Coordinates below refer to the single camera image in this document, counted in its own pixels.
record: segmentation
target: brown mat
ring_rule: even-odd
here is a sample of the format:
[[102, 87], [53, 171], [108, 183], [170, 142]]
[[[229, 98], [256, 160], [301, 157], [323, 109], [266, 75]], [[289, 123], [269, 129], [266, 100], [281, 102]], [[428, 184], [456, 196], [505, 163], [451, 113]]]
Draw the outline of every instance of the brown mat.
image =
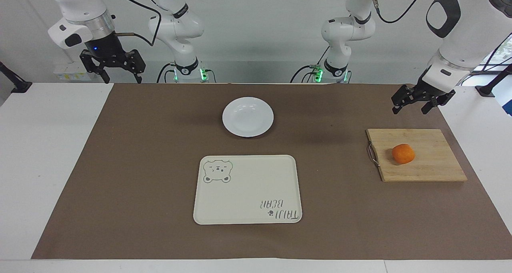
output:
[[[32, 258], [512, 259], [512, 237], [440, 111], [393, 115], [396, 89], [115, 84]], [[241, 96], [274, 109], [263, 136], [223, 127], [223, 108]], [[367, 128], [442, 129], [468, 181], [382, 182]], [[300, 222], [194, 223], [199, 161], [238, 154], [295, 157]]]

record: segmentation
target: white table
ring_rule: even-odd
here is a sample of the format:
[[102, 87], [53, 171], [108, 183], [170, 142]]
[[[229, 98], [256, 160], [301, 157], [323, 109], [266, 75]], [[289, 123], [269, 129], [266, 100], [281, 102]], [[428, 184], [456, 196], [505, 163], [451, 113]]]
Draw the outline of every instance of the white table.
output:
[[[512, 272], [512, 260], [29, 260], [111, 88], [36, 83], [0, 107], [0, 273]], [[441, 111], [512, 231], [512, 118], [472, 87], [456, 91]]]

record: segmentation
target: white tray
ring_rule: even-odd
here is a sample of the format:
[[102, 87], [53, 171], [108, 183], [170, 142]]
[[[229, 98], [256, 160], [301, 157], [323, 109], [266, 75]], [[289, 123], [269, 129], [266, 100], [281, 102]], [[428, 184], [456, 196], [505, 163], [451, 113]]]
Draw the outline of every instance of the white tray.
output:
[[194, 204], [197, 224], [296, 223], [301, 218], [297, 168], [290, 155], [201, 160]]

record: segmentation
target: metal handle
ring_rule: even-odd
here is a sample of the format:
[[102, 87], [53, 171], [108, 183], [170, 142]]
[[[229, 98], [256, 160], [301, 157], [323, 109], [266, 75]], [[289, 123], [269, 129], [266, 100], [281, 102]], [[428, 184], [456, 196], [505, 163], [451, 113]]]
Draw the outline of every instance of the metal handle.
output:
[[377, 167], [380, 167], [380, 164], [379, 162], [377, 161], [377, 155], [375, 154], [375, 152], [373, 152], [373, 148], [372, 148], [372, 142], [370, 141], [370, 143], [368, 144], [368, 148], [366, 148], [366, 150], [368, 151], [368, 156], [370, 157], [370, 159], [373, 161], [373, 163], [377, 166]]

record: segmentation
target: orange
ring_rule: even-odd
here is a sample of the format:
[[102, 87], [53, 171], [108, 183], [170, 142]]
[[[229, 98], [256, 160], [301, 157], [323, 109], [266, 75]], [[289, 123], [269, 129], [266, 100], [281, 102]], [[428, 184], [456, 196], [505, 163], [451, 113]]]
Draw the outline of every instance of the orange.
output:
[[409, 163], [413, 161], [416, 156], [414, 150], [409, 144], [400, 144], [395, 146], [391, 154], [393, 155], [393, 159], [400, 164]]

